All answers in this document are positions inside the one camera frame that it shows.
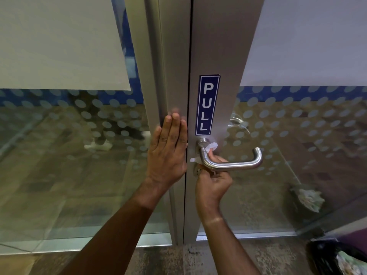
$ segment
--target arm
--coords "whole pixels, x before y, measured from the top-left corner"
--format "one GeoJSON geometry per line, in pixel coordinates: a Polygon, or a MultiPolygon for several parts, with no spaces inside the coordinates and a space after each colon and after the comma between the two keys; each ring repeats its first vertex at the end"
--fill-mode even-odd
{"type": "MultiPolygon", "coordinates": [[[[209,151],[209,157],[215,162],[226,162],[223,158],[214,156],[212,150],[209,151]]],[[[227,172],[211,176],[203,166],[201,169],[196,183],[196,208],[218,274],[260,275],[219,210],[219,202],[232,184],[232,178],[227,172]]]]}
{"type": "Polygon", "coordinates": [[[174,113],[157,127],[147,177],[61,274],[124,274],[141,233],[164,193],[186,172],[187,124],[174,113]]]}

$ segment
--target stainless steel lever handle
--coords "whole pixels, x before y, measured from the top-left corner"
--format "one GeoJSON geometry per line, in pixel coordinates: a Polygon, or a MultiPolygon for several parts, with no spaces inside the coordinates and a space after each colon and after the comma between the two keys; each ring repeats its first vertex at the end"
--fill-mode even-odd
{"type": "Polygon", "coordinates": [[[228,163],[216,163],[210,160],[208,152],[205,148],[208,146],[209,140],[201,138],[197,142],[197,149],[200,153],[200,158],[205,167],[212,171],[236,171],[236,170],[248,170],[254,169],[261,165],[262,153],[260,148],[254,148],[254,160],[245,162],[228,162],[228,163]]]}

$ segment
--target hand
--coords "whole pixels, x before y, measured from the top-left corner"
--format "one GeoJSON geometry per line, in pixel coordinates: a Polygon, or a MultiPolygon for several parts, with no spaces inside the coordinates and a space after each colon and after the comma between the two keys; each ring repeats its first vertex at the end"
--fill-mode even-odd
{"type": "Polygon", "coordinates": [[[180,115],[166,116],[158,126],[148,150],[147,179],[166,192],[186,172],[187,123],[180,115]]]}
{"type": "MultiPolygon", "coordinates": [[[[209,158],[217,163],[228,162],[227,160],[213,154],[213,149],[209,150],[209,158]]],[[[201,173],[196,182],[196,209],[199,217],[204,223],[220,217],[219,203],[228,188],[232,185],[232,178],[228,172],[218,172],[215,175],[200,165],[201,173]]]]}

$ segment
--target forearm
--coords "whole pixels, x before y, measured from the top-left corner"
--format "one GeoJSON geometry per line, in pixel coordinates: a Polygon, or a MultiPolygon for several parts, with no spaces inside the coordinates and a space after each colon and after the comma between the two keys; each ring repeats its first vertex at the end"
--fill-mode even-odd
{"type": "Polygon", "coordinates": [[[201,219],[219,275],[260,275],[218,210],[206,214],[201,219]]]}
{"type": "Polygon", "coordinates": [[[124,274],[164,192],[146,179],[61,274],[124,274]]]}

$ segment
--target pull sign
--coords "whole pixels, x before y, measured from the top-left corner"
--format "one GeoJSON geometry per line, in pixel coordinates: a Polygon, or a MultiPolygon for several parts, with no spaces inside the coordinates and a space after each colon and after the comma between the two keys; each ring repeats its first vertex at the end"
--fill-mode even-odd
{"type": "Polygon", "coordinates": [[[197,99],[195,135],[210,135],[220,75],[201,75],[197,99]]]}

